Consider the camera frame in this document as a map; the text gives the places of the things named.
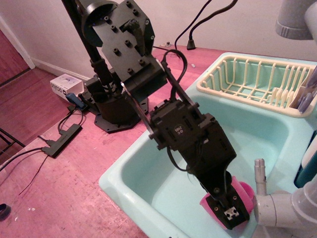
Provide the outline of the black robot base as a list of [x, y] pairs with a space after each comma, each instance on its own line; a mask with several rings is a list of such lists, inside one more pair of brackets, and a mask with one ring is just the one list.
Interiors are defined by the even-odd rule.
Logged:
[[122, 87], [117, 85], [118, 77], [110, 70], [113, 81], [103, 83], [97, 74], [84, 82], [81, 101], [95, 115], [94, 123], [107, 133], [115, 133], [133, 128], [140, 117], [122, 95]]

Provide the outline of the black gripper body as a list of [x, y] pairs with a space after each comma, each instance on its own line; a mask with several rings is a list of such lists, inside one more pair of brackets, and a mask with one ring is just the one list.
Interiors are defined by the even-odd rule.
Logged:
[[236, 152], [215, 117], [202, 114], [198, 106], [176, 100], [155, 107], [150, 113], [151, 137], [159, 149], [178, 151], [212, 198], [224, 201], [231, 183], [226, 169]]

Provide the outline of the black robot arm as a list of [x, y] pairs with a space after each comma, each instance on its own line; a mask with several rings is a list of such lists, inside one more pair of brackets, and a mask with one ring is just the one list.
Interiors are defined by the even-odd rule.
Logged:
[[90, 57], [90, 106], [107, 124], [142, 120], [158, 149], [178, 151], [206, 190], [202, 206], [231, 230], [249, 220], [252, 204], [227, 171], [236, 157], [218, 121], [202, 114], [166, 59], [152, 55], [155, 34], [133, 0], [65, 0], [63, 5]]

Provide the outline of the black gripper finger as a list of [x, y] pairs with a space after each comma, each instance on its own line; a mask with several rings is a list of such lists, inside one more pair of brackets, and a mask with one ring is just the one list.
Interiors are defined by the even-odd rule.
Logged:
[[232, 230], [250, 219], [250, 197], [241, 186], [229, 185], [225, 190], [215, 187], [206, 203], [211, 217], [225, 229]]

